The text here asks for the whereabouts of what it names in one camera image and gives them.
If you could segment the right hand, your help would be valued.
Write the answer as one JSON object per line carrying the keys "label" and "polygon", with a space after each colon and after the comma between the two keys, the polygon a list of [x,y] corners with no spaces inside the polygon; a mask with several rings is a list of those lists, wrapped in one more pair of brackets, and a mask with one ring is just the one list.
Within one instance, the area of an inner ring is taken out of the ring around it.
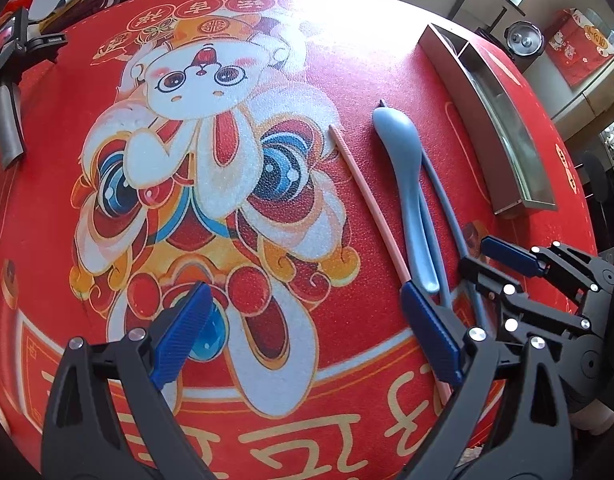
{"label": "right hand", "polygon": [[593,400],[582,410],[569,415],[573,427],[594,436],[604,434],[614,424],[614,411],[600,400]]}

